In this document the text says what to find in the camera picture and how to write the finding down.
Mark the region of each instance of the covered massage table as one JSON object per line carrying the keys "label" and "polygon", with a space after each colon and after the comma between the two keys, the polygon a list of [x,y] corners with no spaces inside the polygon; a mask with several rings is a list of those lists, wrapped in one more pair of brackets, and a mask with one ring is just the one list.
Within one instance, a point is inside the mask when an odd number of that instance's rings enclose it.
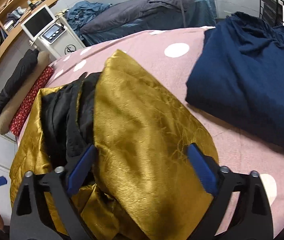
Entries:
{"label": "covered massage table", "polygon": [[[226,165],[238,173],[248,174],[256,170],[261,174],[271,203],[276,236],[284,228],[284,150],[194,109],[185,101],[185,83],[202,52],[204,31],[207,28],[144,31],[76,51],[51,64],[55,73],[46,87],[68,84],[78,79],[83,72],[90,74],[102,71],[106,59],[115,50],[126,52],[173,93],[205,126],[213,138],[221,166]],[[234,194],[218,233],[227,229],[236,201],[237,195]]]}
{"label": "covered massage table", "polygon": [[[194,0],[185,13],[187,27],[215,26],[216,6],[214,0]],[[111,41],[145,30],[173,30],[183,28],[181,12],[163,8],[151,15],[135,19],[112,29],[87,33],[85,25],[81,28],[81,37],[86,46]]]}

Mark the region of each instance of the black rolled cushion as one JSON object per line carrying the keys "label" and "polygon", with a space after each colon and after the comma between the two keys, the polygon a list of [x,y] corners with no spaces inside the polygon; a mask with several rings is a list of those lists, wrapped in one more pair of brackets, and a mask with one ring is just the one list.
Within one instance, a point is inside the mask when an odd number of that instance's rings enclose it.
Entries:
{"label": "black rolled cushion", "polygon": [[8,79],[0,93],[0,114],[10,99],[20,89],[26,78],[33,72],[38,63],[38,54],[39,51],[37,49],[33,51],[29,49],[19,61],[12,76]]}

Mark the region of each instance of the red item on shelf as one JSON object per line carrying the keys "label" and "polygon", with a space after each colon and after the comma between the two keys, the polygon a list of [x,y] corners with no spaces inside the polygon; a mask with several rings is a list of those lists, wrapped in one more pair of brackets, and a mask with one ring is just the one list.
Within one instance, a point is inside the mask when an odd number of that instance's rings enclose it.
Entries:
{"label": "red item on shelf", "polygon": [[50,77],[53,75],[54,69],[52,67],[46,67],[41,76],[35,81],[34,85],[32,86],[29,93],[24,98],[21,106],[19,107],[18,111],[15,113],[11,124],[10,124],[10,131],[15,136],[19,136],[23,125],[31,112],[33,102],[41,88],[44,88],[47,84]]}

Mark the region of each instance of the gold garment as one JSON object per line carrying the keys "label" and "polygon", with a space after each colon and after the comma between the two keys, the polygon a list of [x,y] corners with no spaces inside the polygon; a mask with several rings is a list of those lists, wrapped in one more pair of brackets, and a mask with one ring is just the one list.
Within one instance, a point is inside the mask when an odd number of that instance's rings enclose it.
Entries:
{"label": "gold garment", "polygon": [[[11,202],[26,171],[50,172],[43,148],[37,95],[13,161]],[[116,51],[105,64],[95,91],[93,167],[96,184],[83,186],[72,201],[97,237],[106,239],[187,239],[212,197],[201,186],[185,154],[195,142],[218,162],[210,134],[152,75],[127,54]],[[65,233],[50,194],[57,229]]]}

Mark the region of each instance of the metal bolt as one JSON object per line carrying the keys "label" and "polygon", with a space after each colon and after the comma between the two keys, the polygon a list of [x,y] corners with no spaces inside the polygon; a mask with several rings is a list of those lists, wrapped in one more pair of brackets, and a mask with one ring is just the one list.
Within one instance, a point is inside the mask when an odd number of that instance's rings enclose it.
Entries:
{"label": "metal bolt", "polygon": [[64,171],[64,167],[62,167],[62,166],[56,167],[56,168],[54,169],[54,171],[55,171],[55,173],[61,173],[61,172]]}
{"label": "metal bolt", "polygon": [[26,176],[27,178],[31,177],[33,175],[32,171],[27,171],[24,176]]}
{"label": "metal bolt", "polygon": [[250,173],[253,177],[258,178],[259,177],[259,173],[257,171],[251,171]]}
{"label": "metal bolt", "polygon": [[230,172],[229,168],[226,167],[226,166],[221,166],[220,171],[223,172],[223,173],[229,173]]}

